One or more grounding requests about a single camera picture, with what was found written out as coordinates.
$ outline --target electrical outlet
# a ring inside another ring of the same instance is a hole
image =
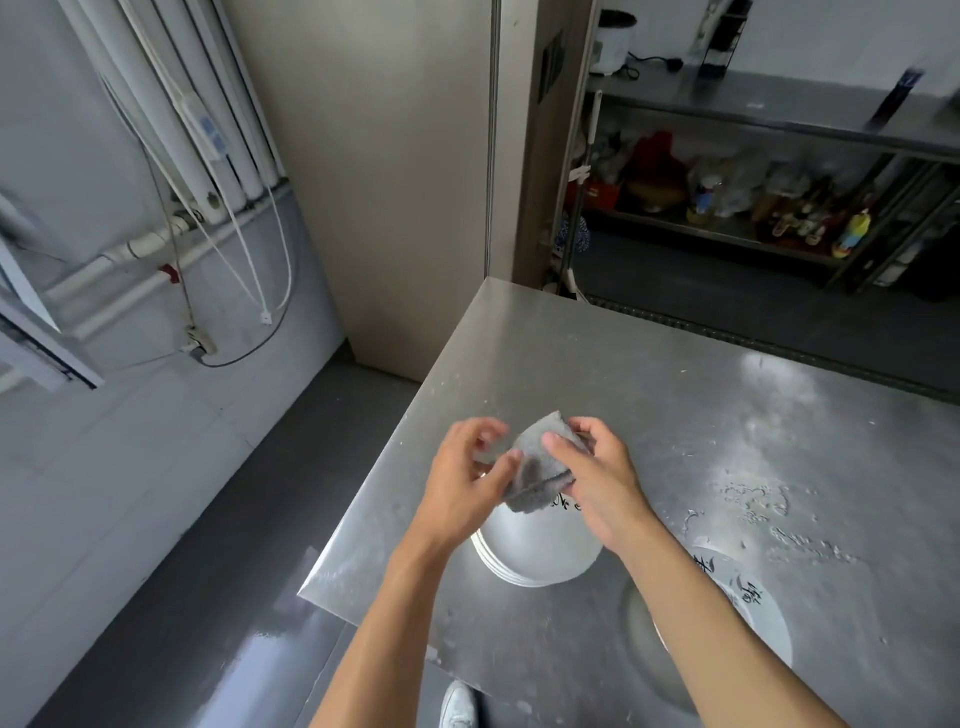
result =
[[[200,327],[187,327],[186,335],[190,337],[190,340],[197,344],[197,347],[203,349],[207,354],[215,354],[217,352],[217,345],[213,343],[213,339],[210,337],[205,330]]]

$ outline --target gray cloth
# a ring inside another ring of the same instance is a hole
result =
[[[578,449],[589,452],[560,412],[549,414],[525,429],[514,443],[515,448],[523,450],[523,461],[504,495],[504,502],[515,513],[533,513],[546,508],[560,491],[573,483],[569,468],[543,446],[542,438],[547,432],[556,432]]]

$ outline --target white sneaker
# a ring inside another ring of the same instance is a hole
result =
[[[440,709],[440,728],[479,728],[477,701],[467,683],[450,683]]]

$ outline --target stack of bowls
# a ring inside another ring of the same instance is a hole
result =
[[[531,588],[576,578],[603,549],[569,496],[558,496],[553,505],[531,514],[500,505],[471,540],[490,571],[510,584]]]

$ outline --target white wall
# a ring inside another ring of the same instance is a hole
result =
[[[685,57],[708,0],[604,0],[639,23],[641,57]],[[928,57],[919,90],[950,95],[960,86],[956,0],[756,0],[731,68],[844,85],[893,88],[906,67]]]
[[[0,726],[26,724],[343,342],[292,196],[281,210],[300,273],[260,352],[222,370],[183,354],[127,368],[181,341],[171,285],[88,344],[108,373],[102,389],[28,385],[0,398]],[[277,253],[275,230],[268,211],[247,237]],[[237,248],[228,243],[239,264]],[[187,280],[224,358],[264,335],[213,255]]]
[[[162,219],[140,150],[56,0],[0,4],[0,61],[0,185],[60,233],[68,260]],[[287,318],[260,352],[219,370],[175,353],[188,320],[170,285],[86,344],[102,389],[50,395],[27,384],[0,396],[0,728],[30,720],[343,342],[293,195],[279,209],[299,273]],[[286,270],[273,213],[245,234],[276,304]],[[235,237],[224,250],[250,281]],[[21,260],[42,283],[72,267]],[[70,328],[160,262],[111,273],[55,316]],[[269,332],[216,255],[186,281],[219,359]]]
[[[162,222],[143,154],[57,0],[0,2],[0,188],[77,263]]]

